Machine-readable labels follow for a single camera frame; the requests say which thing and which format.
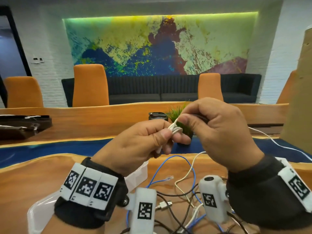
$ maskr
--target doorway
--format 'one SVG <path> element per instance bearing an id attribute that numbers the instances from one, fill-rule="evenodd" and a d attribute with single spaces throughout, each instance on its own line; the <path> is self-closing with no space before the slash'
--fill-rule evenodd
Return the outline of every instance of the doorway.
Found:
<path id="1" fill-rule="evenodd" d="M 9 7 L 0 7 L 0 96 L 7 107 L 3 80 L 10 76 L 32 76 Z"/>

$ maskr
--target wooden table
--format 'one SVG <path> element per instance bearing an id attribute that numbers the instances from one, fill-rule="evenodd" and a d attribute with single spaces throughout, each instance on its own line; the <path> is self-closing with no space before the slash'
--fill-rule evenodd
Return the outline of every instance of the wooden table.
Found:
<path id="1" fill-rule="evenodd" d="M 161 103 L 137 103 L 103 107 L 89 108 L 21 108 L 1 109 L 0 114 L 16 115 L 50 115 L 53 127 L 31 137 L 31 141 L 70 140 L 78 138 L 96 138 L 115 136 L 121 131 L 135 124 L 147 120 L 149 112 L 166 112 L 171 107 L 183 105 L 184 102 L 161 102 Z M 238 104 L 236 105 L 243 112 L 249 124 L 261 123 L 284 123 L 288 110 L 287 104 L 280 105 L 257 105 Z M 192 161 L 194 155 L 186 155 Z M 148 179 L 141 185 L 146 186 L 158 166 L 166 156 L 158 159 L 151 159 L 148 166 Z M 48 194 L 58 190 L 64 182 L 68 171 L 74 161 L 81 161 L 81 156 L 59 155 L 48 156 L 14 165 L 0 170 L 0 233 L 27 233 L 26 213 L 31 205 Z M 310 164 L 296 164 L 295 168 L 312 187 Z M 205 175 L 216 174 L 226 176 L 226 169 L 216 164 L 207 156 L 200 156 L 195 162 L 194 169 L 197 174 L 197 182 Z M 173 175 L 174 179 L 167 184 L 155 185 L 155 188 L 164 193 L 178 193 L 174 190 L 175 180 L 184 177 L 189 170 L 189 165 L 181 158 L 169 160 L 156 179 L 163 179 Z M 192 175 L 181 182 L 181 188 L 189 190 L 193 183 Z M 181 198 L 174 197 L 173 211 L 181 220 L 185 214 L 187 204 Z M 112 219 L 106 225 L 105 233 L 118 234 L 125 228 L 125 214 L 123 209 L 116 208 Z M 156 219 L 169 225 L 177 227 L 168 210 L 157 211 Z M 196 234 L 219 233 L 215 225 L 207 219 L 202 220 L 194 229 Z M 248 229 L 251 233 L 256 232 L 253 228 Z M 166 233 L 161 228 L 156 228 L 158 234 Z M 233 232 L 242 233 L 239 228 Z"/>
<path id="2" fill-rule="evenodd" d="M 185 102 L 120 104 L 83 108 L 0 109 L 0 114 L 50 115 L 53 126 L 23 142 L 98 138 L 118 135 L 137 122 L 148 120 L 149 112 L 168 112 Z M 248 124 L 281 124 L 286 121 L 288 104 L 235 104 Z M 2 144 L 18 143 L 5 141 Z"/>

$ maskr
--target wrist strap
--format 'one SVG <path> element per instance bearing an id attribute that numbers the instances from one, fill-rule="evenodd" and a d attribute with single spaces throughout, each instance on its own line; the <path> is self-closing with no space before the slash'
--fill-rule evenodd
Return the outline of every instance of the wrist strap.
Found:
<path id="1" fill-rule="evenodd" d="M 293 230 L 312 224 L 312 214 L 306 211 L 309 207 L 295 195 L 297 185 L 291 188 L 287 183 L 292 178 L 284 180 L 280 176 L 285 167 L 275 157 L 266 155 L 252 168 L 228 173 L 229 202 L 244 221 L 272 230 Z M 293 176 L 297 184 L 300 181 L 299 189 L 305 190 L 300 177 Z"/>
<path id="2" fill-rule="evenodd" d="M 81 164 L 74 164 L 60 193 L 55 215 L 72 226 L 95 229 L 110 220 L 128 188 L 122 175 L 87 157 Z"/>

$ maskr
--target black door frame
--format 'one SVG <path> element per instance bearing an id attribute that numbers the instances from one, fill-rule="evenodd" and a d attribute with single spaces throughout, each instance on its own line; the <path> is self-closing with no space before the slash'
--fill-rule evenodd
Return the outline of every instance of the black door frame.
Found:
<path id="1" fill-rule="evenodd" d="M 30 72 L 30 68 L 29 68 L 23 47 L 21 45 L 21 39 L 19 38 L 18 30 L 16 28 L 10 7 L 0 6 L 0 15 L 5 15 L 7 17 L 9 24 L 10 24 L 10 28 L 11 28 L 12 33 L 13 33 L 14 40 L 15 40 L 16 45 L 18 47 L 18 52 L 21 56 L 21 60 L 23 62 L 24 68 L 25 68 L 26 75 L 32 76 L 32 73 Z M 5 105 L 5 107 L 7 107 L 7 91 L 6 91 L 6 88 L 4 86 L 4 83 L 3 83 L 1 76 L 0 76 L 0 96 L 2 98 L 3 104 Z"/>

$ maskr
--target person's right hand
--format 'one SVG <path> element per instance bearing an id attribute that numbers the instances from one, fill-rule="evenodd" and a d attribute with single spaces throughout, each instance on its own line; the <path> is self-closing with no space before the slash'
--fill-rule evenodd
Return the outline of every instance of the person's right hand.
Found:
<path id="1" fill-rule="evenodd" d="M 202 114 L 208 124 L 191 114 Z M 202 98 L 185 107 L 178 121 L 196 133 L 207 154 L 231 172 L 256 165 L 264 156 L 238 107 L 215 98 Z"/>

